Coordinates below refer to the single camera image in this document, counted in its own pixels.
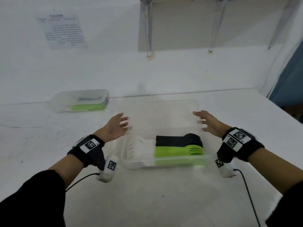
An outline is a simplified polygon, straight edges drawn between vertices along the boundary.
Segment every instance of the clear plastic container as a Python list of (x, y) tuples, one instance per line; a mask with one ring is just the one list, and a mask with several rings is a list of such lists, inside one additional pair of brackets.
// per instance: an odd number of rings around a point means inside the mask
[(206, 166), (210, 155), (203, 145), (204, 155), (174, 156), (155, 158), (153, 154), (140, 154), (139, 158), (128, 158), (128, 142), (134, 137), (155, 140), (161, 136), (184, 136), (193, 133), (200, 136), (203, 142), (204, 132), (197, 123), (198, 118), (192, 114), (197, 110), (195, 100), (170, 100), (138, 104), (125, 111), (132, 127), (123, 138), (121, 161), (130, 169), (142, 167), (164, 167), (199, 165)]
[(57, 112), (104, 110), (108, 104), (109, 93), (106, 89), (59, 92), (48, 102)]

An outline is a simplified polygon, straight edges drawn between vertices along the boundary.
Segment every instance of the white wall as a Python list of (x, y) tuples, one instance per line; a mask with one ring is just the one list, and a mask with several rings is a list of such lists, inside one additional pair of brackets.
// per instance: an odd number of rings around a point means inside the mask
[[(301, 23), (292, 21), (267, 50), (286, 2), (231, 1), (211, 55), (213, 0), (156, 3), (156, 56), (148, 61), (139, 0), (0, 0), (0, 104), (96, 88), (108, 89), (111, 97), (261, 90), (267, 77), (279, 75), (268, 73), (283, 45), (294, 40), (288, 32), (299, 34), (293, 29)], [(50, 11), (76, 13), (88, 48), (51, 50), (35, 19)]]

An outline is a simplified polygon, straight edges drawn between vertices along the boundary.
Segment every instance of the tabletop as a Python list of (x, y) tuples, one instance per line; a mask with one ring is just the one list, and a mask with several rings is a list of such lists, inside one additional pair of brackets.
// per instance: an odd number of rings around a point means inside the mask
[[(0, 105), (0, 200), (35, 173), (49, 168), (74, 142), (139, 103), (194, 99), (224, 123), (246, 129), (276, 155), (303, 169), (303, 126), (253, 89), (110, 99), (100, 112), (52, 112), (47, 103)], [(213, 152), (221, 140), (206, 133)], [(119, 156), (121, 138), (104, 146)], [(235, 160), (245, 176), (262, 226), (281, 194), (250, 164)], [(85, 168), (75, 179), (97, 172)], [(257, 226), (240, 175), (226, 179), (200, 167), (119, 165), (110, 183), (94, 176), (66, 194), (66, 226)]]

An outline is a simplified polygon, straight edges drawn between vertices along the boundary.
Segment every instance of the black wrist strap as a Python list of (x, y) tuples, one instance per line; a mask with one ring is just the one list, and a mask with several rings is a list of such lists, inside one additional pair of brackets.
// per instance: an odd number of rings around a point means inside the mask
[[(81, 150), (81, 146), (85, 145), (87, 148), (87, 153)], [(73, 147), (67, 154), (72, 154), (76, 156), (81, 162), (83, 162), (84, 167), (88, 165), (94, 165), (100, 170), (104, 170), (105, 158), (102, 151), (104, 142), (102, 139), (98, 138), (96, 135), (89, 135), (81, 140), (75, 147)]]
[(223, 143), (217, 152), (218, 158), (224, 163), (230, 163), (233, 157), (248, 162), (247, 158), (264, 145), (243, 129), (233, 127), (222, 137)]

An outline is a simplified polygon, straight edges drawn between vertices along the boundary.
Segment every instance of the right hand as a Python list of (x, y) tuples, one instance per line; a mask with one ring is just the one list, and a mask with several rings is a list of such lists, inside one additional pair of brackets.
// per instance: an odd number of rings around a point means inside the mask
[(206, 124), (207, 127), (202, 128), (203, 131), (209, 132), (219, 138), (222, 138), (223, 135), (232, 127), (226, 125), (225, 123), (217, 120), (212, 114), (209, 114), (207, 111), (193, 111), (195, 116), (199, 116), (202, 124)]

